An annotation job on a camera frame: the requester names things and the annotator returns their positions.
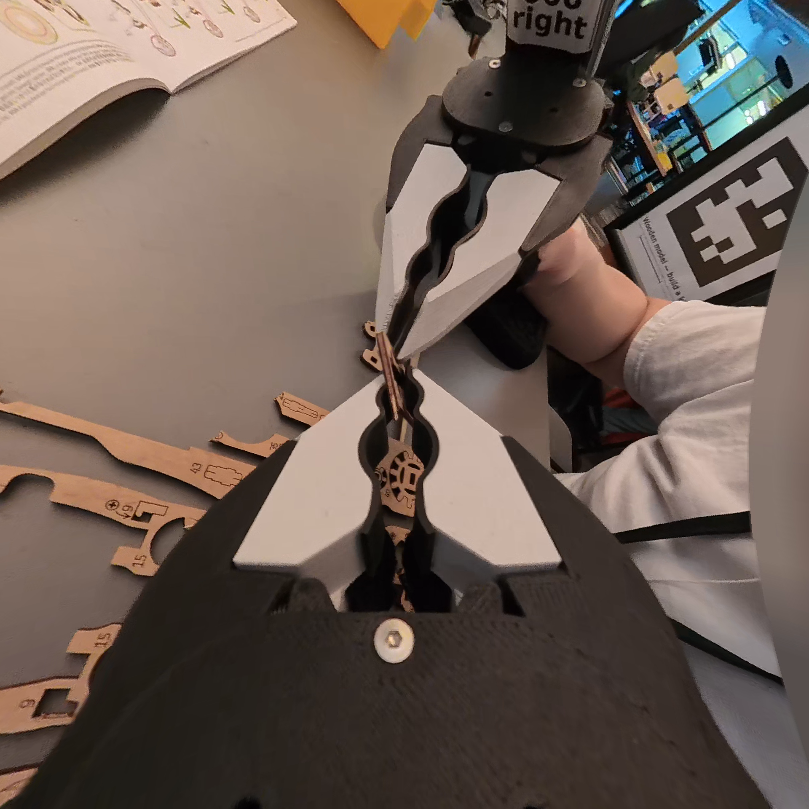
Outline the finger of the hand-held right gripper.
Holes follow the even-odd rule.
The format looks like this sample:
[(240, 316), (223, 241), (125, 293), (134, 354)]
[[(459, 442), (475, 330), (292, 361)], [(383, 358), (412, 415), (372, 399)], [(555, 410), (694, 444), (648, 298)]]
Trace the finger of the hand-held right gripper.
[(520, 248), (560, 180), (536, 169), (501, 174), (486, 194), (485, 216), (453, 248), (447, 273), (431, 288), (397, 350), (410, 359), (444, 337), (499, 291), (519, 267)]
[(426, 293), (469, 233), (470, 170), (451, 147), (426, 144), (385, 217), (375, 325), (403, 345)]

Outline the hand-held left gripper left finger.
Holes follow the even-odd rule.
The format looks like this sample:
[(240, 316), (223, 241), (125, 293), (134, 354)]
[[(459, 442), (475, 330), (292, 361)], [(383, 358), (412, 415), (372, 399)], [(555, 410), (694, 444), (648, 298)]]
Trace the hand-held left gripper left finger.
[(365, 570), (359, 531), (378, 484), (361, 464), (363, 432), (379, 417), (381, 379), (370, 382), (296, 442), (233, 562), (246, 571), (321, 581), (343, 598)]

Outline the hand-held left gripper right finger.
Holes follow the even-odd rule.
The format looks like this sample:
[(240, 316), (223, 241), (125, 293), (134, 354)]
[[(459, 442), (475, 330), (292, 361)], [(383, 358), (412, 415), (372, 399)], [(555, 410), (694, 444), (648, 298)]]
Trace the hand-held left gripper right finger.
[(421, 504), (436, 540), (431, 568), (455, 592), (503, 575), (551, 571), (561, 556), (499, 431), (414, 371), (419, 413), (438, 439)]

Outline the small wooden parts strip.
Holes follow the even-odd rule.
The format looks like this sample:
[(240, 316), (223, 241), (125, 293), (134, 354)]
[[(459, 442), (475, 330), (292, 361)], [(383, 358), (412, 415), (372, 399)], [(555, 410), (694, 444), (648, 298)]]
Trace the small wooden parts strip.
[(401, 381), (403, 379), (402, 367), (396, 358), (396, 353), (385, 331), (378, 330), (375, 336), (377, 353), (383, 373), (383, 378), (390, 402), (391, 418), (398, 422), (406, 418), (406, 405)]

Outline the large wooden parts sheet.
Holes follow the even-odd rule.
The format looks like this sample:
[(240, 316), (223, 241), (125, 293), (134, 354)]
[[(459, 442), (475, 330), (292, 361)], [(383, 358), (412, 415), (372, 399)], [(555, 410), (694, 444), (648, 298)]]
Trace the large wooden parts sheet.
[[(378, 484), (370, 513), (359, 531), (365, 570), (349, 584), (343, 598), (330, 597), (320, 581), (328, 608), (382, 612), (395, 605), (397, 557), (383, 524), (375, 474), (388, 454), (390, 407), (382, 403), (382, 389), (383, 385), (377, 399), (380, 415), (363, 432), (359, 443), (362, 467)], [(90, 687), (89, 702), (11, 802), (11, 807), (57, 807), (103, 735), (138, 698), (208, 646), (243, 629), (248, 622), (286, 607), (294, 581), (305, 579), (291, 573), (240, 570), (233, 562), (302, 434), (280, 444), (255, 469), (244, 471), (235, 460), (216, 460), (202, 450), (179, 450), (32, 405), (14, 403), (5, 410), (88, 435), (117, 460), (183, 480), (218, 500), (147, 583), (101, 663)]]

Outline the person's right forearm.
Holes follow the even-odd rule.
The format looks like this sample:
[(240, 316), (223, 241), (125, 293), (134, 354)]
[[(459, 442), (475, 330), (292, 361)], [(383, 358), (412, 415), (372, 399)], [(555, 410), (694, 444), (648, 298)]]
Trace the person's right forearm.
[(544, 303), (553, 349), (612, 387), (623, 387), (634, 338), (670, 302), (649, 298), (617, 269), (598, 260), (561, 282)]

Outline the person's right hand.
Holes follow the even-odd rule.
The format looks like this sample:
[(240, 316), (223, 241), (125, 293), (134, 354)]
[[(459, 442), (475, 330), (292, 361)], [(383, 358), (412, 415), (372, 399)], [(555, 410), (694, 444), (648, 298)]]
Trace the person's right hand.
[(580, 217), (564, 233), (543, 246), (538, 257), (535, 280), (544, 291), (560, 287), (602, 263), (602, 256)]

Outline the small black tool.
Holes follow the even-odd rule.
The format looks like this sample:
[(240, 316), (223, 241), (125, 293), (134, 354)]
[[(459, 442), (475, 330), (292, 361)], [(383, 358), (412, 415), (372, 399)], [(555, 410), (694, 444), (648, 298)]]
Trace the small black tool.
[(461, 28), (469, 36), (469, 57), (474, 60), (493, 22), (505, 15), (507, 1), (444, 1)]

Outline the yellow box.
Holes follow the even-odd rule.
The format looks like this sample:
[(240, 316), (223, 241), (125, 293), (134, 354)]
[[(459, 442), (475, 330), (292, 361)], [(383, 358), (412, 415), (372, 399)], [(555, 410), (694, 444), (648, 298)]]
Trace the yellow box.
[(435, 1), (337, 1), (367, 38), (385, 49), (395, 32), (419, 38), (436, 6)]

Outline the framed marker sign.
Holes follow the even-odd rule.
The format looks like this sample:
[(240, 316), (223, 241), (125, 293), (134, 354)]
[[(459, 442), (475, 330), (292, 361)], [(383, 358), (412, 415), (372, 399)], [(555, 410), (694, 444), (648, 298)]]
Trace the framed marker sign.
[(604, 228), (651, 298), (766, 304), (808, 173), (808, 86)]

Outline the open instruction booklet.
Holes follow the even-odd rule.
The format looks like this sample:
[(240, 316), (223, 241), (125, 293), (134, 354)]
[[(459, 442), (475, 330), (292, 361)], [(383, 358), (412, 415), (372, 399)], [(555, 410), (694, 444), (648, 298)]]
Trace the open instruction booklet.
[(176, 94), (296, 25), (275, 1), (2, 1), (1, 177), (116, 100)]

